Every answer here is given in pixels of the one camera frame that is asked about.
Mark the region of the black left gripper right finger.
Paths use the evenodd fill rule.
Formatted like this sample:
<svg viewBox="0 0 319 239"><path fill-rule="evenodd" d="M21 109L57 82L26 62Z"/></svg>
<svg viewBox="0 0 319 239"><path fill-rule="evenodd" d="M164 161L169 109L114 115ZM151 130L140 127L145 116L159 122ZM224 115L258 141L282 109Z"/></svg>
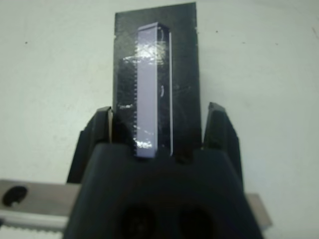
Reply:
<svg viewBox="0 0 319 239"><path fill-rule="evenodd" d="M240 143L224 107L209 103L203 140L202 169L205 175L218 175L244 189Z"/></svg>

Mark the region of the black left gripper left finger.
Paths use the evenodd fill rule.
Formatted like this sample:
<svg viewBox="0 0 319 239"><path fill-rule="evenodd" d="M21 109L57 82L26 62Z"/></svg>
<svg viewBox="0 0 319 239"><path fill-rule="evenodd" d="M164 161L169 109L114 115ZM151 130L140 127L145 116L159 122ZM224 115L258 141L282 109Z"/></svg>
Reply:
<svg viewBox="0 0 319 239"><path fill-rule="evenodd" d="M111 141L111 117L112 108L110 106L99 108L84 129L80 131L67 183L81 183L96 144L100 142L109 143Z"/></svg>

